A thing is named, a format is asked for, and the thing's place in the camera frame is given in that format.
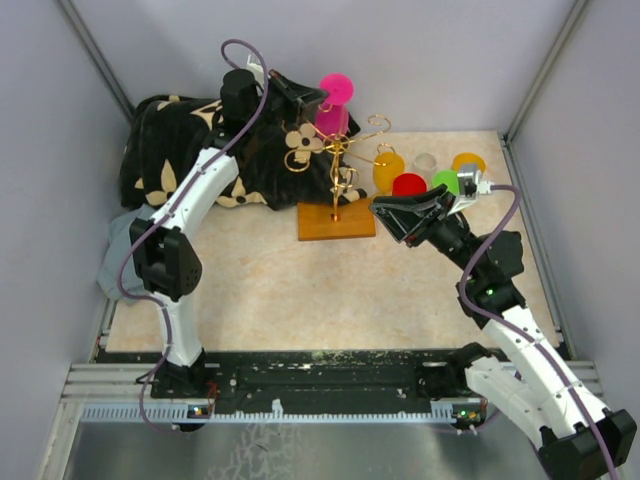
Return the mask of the red plastic wine glass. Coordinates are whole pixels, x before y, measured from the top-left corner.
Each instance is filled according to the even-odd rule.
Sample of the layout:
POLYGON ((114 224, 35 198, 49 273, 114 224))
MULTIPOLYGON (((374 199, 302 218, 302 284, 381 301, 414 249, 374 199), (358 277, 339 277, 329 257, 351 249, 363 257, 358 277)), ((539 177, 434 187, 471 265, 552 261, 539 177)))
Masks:
POLYGON ((426 181, 418 174, 406 172, 398 175, 392 184, 393 196, 415 196, 428 191, 426 181))

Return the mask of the pink plastic wine glass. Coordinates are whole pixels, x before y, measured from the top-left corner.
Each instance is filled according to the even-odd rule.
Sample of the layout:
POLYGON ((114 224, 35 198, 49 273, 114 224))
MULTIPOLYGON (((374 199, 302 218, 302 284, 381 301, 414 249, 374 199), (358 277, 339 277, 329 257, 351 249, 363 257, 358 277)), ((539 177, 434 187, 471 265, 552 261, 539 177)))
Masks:
POLYGON ((355 93, 352 80, 343 73, 334 72, 320 81, 319 89, 327 96, 318 107, 315 127, 325 137, 345 135, 349 123, 347 104, 355 93))

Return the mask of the green plastic wine glass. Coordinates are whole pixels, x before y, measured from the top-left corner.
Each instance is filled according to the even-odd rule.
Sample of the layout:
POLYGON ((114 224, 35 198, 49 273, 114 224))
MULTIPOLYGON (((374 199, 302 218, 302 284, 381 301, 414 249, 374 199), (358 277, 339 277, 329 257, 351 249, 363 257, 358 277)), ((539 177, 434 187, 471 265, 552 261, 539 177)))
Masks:
POLYGON ((455 170, 441 170, 434 174, 432 179, 432 187, 437 188, 444 185, 447 191, 453 195, 460 192, 457 172, 455 170))

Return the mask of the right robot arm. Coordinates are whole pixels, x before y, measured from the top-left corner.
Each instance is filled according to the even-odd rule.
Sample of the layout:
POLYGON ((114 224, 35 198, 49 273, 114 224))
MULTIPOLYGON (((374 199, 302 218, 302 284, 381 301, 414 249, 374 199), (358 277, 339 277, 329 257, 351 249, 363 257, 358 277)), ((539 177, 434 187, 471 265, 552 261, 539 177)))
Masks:
POLYGON ((504 217, 476 236, 458 218, 460 198, 446 188, 373 200, 374 216, 398 243, 429 243, 462 270, 456 285, 464 313, 491 337, 515 370, 507 371, 485 347, 471 343, 448 360, 448 387, 486 398, 527 437, 551 479, 616 479, 637 432, 628 411, 611 410, 580 380, 542 332, 513 280, 524 271, 522 236, 504 217))

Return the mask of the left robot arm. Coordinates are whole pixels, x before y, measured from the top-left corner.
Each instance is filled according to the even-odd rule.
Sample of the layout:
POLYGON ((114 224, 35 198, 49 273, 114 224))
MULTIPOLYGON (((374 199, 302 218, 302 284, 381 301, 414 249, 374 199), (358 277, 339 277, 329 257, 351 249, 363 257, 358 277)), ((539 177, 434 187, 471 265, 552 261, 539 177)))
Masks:
POLYGON ((121 190, 126 207, 153 210, 129 236, 135 274, 163 331, 157 382, 189 397, 208 384, 193 313, 203 267, 192 239, 210 208, 332 201, 331 160, 313 122, 331 94, 276 71, 259 82, 236 69, 217 98, 157 96, 138 106, 121 190))

